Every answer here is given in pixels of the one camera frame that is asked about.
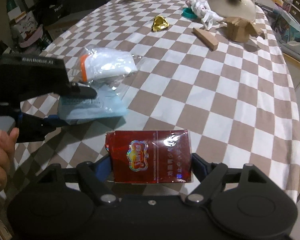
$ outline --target brown and white checkered tablecloth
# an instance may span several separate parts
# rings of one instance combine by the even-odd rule
[[[67,70],[87,44],[130,51],[146,57],[123,98],[129,114],[66,127],[45,143],[19,144],[17,168],[4,199],[11,199],[51,163],[63,168],[96,161],[106,150],[111,130],[189,129],[192,151],[208,162],[232,168],[253,163],[291,198],[297,199],[300,170],[300,124],[289,71],[269,23],[260,8],[256,23],[266,39],[246,44],[227,40],[223,28],[210,31],[219,40],[210,51],[192,34],[201,24],[182,17],[186,0],[112,0],[71,27],[42,55],[63,58]],[[155,16],[170,23],[168,30],[151,31]],[[28,114],[56,114],[58,96],[46,95],[23,103]],[[111,185],[115,192],[188,194],[197,185]]]

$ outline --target ceramic cat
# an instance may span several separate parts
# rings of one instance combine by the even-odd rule
[[[208,0],[208,3],[222,17],[241,17],[251,22],[256,19],[254,0]]]

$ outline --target crumpled gold wrapper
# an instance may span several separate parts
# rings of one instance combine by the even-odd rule
[[[154,18],[153,25],[152,25],[153,32],[162,31],[163,29],[168,27],[169,27],[169,23],[162,16],[158,15]]]

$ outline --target water bottle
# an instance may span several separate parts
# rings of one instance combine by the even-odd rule
[[[282,9],[286,12],[290,12],[293,0],[283,0]]]

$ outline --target light blue plastic package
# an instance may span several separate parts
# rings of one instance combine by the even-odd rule
[[[116,91],[108,85],[93,87],[98,95],[95,99],[60,97],[58,116],[68,124],[80,124],[98,118],[124,116],[127,107]]]

